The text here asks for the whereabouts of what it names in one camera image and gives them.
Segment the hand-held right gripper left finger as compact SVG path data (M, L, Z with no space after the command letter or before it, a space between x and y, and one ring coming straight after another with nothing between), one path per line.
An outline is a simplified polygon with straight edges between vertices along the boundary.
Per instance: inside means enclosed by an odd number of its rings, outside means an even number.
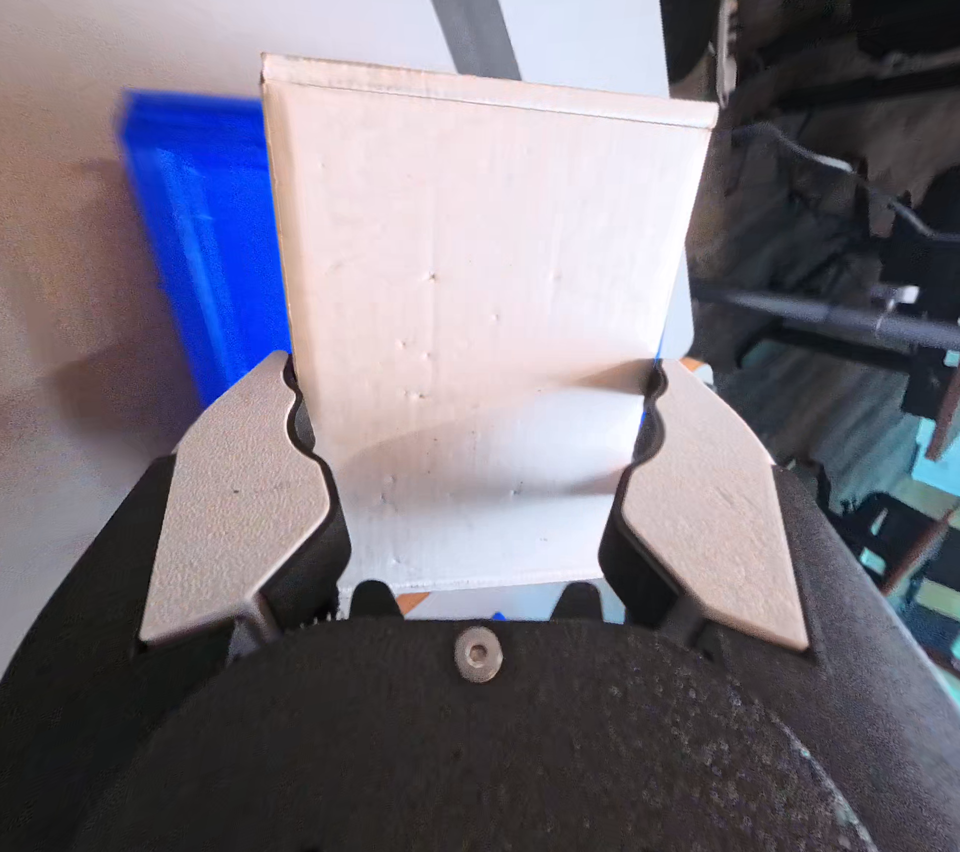
M139 640L160 648L238 626L263 645L335 619L351 556L292 355L274 351L176 446Z

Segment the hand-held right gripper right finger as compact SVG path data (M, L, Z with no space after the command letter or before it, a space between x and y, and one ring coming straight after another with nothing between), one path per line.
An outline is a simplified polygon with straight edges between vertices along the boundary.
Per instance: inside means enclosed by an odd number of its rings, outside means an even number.
M805 652L809 630L774 462L749 426L678 360L651 369L630 464L598 562L628 623L713 623Z

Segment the blue plastic bin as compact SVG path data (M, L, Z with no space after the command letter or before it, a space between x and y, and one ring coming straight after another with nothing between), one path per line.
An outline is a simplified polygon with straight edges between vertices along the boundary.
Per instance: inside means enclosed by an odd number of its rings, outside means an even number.
M122 132L204 402L284 349L331 459L537 415L632 441L676 128L526 90L263 99L135 93Z

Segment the white cardboard box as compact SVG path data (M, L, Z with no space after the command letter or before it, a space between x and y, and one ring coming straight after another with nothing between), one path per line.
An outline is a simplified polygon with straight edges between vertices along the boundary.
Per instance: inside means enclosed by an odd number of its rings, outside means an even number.
M715 103L266 53L344 596L599 577Z

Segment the black metal bar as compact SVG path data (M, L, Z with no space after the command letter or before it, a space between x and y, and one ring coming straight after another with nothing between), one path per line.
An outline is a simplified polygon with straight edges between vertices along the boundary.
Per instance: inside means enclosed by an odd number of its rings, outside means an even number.
M944 351L959 350L959 327L955 321L704 282L692 282L690 296L701 304L730 306L806 325L870 334L879 341Z

